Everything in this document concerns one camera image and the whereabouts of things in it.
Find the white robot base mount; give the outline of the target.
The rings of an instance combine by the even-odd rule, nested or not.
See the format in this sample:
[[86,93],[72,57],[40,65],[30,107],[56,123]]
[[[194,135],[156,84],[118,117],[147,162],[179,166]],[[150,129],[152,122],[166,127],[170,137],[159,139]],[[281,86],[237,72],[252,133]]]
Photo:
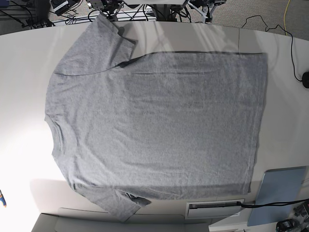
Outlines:
[[157,21],[176,21],[177,14],[186,6],[188,0],[124,0],[127,6],[149,6]]

